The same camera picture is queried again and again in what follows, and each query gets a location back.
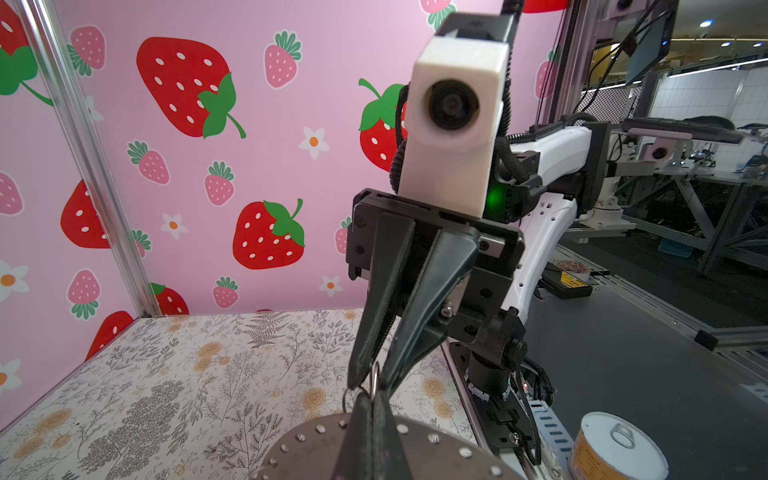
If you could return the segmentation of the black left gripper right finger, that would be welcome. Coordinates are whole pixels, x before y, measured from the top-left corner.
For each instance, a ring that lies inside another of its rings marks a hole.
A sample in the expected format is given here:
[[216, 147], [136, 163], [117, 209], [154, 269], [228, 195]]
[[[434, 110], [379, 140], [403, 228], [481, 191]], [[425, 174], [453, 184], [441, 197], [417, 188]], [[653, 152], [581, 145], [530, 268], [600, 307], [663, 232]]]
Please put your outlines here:
[[413, 478], [386, 392], [378, 392], [373, 400], [373, 478]]

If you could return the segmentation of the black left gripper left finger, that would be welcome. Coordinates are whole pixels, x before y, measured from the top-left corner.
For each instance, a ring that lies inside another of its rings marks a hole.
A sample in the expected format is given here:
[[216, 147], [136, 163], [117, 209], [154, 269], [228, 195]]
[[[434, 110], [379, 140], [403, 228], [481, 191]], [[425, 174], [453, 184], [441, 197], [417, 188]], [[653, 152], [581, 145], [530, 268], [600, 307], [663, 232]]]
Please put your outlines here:
[[360, 393], [354, 404], [337, 460], [331, 475], [334, 480], [373, 478], [373, 402]]

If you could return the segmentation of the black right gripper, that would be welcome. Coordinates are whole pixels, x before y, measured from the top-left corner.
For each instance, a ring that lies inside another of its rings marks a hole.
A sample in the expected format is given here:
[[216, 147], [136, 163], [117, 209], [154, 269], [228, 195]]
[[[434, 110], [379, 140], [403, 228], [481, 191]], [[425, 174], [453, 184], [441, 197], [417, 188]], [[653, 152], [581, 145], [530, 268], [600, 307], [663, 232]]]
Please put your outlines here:
[[447, 336], [493, 365], [520, 363], [521, 310], [503, 303], [524, 251], [518, 228], [365, 189], [354, 199], [348, 240], [349, 276], [368, 281], [349, 389], [371, 372], [396, 318], [379, 377], [388, 393]]

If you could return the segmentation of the large silver keyring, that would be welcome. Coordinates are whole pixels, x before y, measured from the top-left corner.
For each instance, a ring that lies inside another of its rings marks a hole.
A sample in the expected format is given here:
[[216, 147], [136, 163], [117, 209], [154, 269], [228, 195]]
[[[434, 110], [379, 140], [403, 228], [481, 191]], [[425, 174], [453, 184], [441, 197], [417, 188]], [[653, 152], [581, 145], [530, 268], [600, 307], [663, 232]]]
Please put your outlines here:
[[[364, 441], [372, 448], [373, 467], [385, 479], [522, 479], [524, 474], [503, 460], [451, 433], [420, 421], [396, 417], [383, 437]], [[350, 431], [348, 414], [333, 414], [302, 423], [280, 437], [254, 467], [250, 479], [363, 479], [348, 470], [360, 436]]]

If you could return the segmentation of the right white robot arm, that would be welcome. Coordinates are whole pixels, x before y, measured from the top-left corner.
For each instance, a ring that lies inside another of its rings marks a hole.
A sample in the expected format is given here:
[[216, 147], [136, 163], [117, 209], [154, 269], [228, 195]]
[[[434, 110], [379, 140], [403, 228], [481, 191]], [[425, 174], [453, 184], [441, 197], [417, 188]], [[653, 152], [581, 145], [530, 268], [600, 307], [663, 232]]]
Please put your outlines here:
[[369, 389], [353, 407], [342, 463], [405, 466], [390, 401], [443, 343], [491, 449], [540, 463], [542, 442], [523, 391], [524, 324], [552, 250], [596, 203], [608, 136], [606, 123], [588, 122], [498, 139], [478, 218], [407, 199], [401, 160], [392, 166], [392, 193], [366, 189], [355, 197], [346, 260], [368, 292], [347, 384]]

